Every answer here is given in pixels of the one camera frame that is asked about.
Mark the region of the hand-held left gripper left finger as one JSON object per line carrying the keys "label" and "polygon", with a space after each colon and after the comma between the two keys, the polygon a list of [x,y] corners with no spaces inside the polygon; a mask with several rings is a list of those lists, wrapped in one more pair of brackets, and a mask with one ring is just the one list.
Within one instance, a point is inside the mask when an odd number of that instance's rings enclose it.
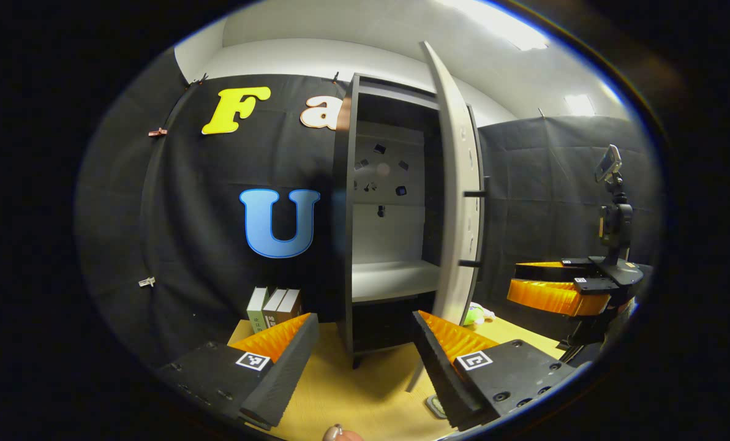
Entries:
{"label": "hand-held left gripper left finger", "polygon": [[270,430],[283,418],[317,340],[317,314],[303,314],[233,345],[207,342],[157,375],[216,418]]}

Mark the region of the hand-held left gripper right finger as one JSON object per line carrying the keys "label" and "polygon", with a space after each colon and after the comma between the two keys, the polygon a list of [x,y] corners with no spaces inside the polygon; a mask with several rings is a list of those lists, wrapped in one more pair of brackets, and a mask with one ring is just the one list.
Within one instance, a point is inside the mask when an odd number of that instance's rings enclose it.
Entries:
{"label": "hand-held left gripper right finger", "polygon": [[416,351],[460,432],[530,407],[576,371],[521,339],[497,343],[427,312],[412,315]]}

